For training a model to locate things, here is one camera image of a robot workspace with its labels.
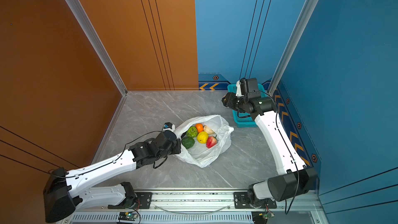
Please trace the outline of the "teal plastic basket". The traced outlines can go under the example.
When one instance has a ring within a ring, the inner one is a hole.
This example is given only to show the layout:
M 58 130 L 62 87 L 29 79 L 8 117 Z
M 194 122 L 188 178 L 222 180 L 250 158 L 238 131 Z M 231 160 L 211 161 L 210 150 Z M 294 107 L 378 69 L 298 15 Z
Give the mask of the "teal plastic basket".
M 228 85 L 228 92 L 236 93 L 236 84 Z M 239 113 L 235 110 L 232 111 L 233 118 L 238 128 L 255 128 L 257 127 L 255 121 L 249 114 Z

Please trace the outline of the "white plastic bag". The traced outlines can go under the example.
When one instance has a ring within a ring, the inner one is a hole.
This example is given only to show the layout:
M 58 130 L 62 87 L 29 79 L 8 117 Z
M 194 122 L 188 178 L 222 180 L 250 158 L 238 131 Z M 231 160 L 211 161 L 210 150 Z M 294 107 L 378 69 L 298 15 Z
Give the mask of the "white plastic bag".
M 177 154 L 176 157 L 183 162 L 204 168 L 214 162 L 220 154 L 231 146 L 231 133 L 234 128 L 229 126 L 229 123 L 220 115 L 209 115 L 191 118 L 178 126 L 174 132 L 178 138 L 183 139 L 187 136 L 188 129 L 198 123 L 206 125 L 214 131 L 212 136 L 216 138 L 217 143 L 208 148 L 205 144 L 199 143 L 197 138 L 194 138 L 195 144 L 193 147 L 186 149 L 182 146 L 181 153 Z

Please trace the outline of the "yellow lemon fruit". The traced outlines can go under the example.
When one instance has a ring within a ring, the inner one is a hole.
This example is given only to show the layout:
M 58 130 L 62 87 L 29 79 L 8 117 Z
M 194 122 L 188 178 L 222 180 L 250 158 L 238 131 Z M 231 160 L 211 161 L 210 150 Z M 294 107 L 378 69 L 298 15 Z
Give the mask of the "yellow lemon fruit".
M 207 143 L 207 140 L 208 140 L 208 137 L 209 137 L 208 133 L 205 132 L 205 131 L 202 131 L 202 132 L 200 132 L 200 133 L 197 135 L 197 141 L 198 141 L 199 143 L 201 143 L 201 144 L 206 144 L 206 143 Z

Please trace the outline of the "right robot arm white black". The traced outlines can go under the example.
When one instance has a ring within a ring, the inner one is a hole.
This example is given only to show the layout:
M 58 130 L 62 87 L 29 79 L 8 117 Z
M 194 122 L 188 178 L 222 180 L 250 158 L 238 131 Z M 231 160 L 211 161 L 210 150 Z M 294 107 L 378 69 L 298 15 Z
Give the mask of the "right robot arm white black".
M 261 97 L 256 93 L 250 99 L 228 92 L 222 98 L 222 103 L 225 107 L 252 117 L 275 160 L 278 175 L 249 186 L 248 198 L 252 206 L 259 207 L 268 199 L 277 202 L 294 200 L 313 189 L 318 179 L 317 171 L 309 167 L 293 148 L 271 97 Z

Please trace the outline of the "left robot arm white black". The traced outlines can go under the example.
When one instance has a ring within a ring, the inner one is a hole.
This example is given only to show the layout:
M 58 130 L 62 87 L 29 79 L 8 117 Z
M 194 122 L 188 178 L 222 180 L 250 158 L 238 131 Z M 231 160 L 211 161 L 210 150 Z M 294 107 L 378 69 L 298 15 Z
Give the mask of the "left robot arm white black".
M 120 154 L 84 168 L 67 171 L 58 168 L 49 173 L 44 187 L 45 221 L 55 223 L 72 214 L 83 204 L 81 195 L 89 188 L 123 173 L 152 165 L 159 159 L 181 153 L 181 139 L 171 130 L 133 145 Z

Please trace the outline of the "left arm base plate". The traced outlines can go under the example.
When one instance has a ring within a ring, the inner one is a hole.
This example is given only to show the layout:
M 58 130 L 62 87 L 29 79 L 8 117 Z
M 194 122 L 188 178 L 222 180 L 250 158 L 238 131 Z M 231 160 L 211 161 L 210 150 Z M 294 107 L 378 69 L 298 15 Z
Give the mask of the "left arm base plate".
M 150 209 L 152 192 L 137 192 L 134 197 L 126 197 L 118 205 L 108 205 L 108 209 Z

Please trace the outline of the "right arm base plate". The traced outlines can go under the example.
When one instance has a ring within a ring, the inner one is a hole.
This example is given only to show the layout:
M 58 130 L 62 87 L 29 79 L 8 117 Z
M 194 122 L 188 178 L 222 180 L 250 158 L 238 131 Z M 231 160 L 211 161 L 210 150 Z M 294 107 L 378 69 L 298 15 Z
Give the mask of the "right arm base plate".
M 276 209 L 277 204 L 274 199 L 257 199 L 247 191 L 236 191 L 233 193 L 234 207 L 236 209 L 261 208 Z

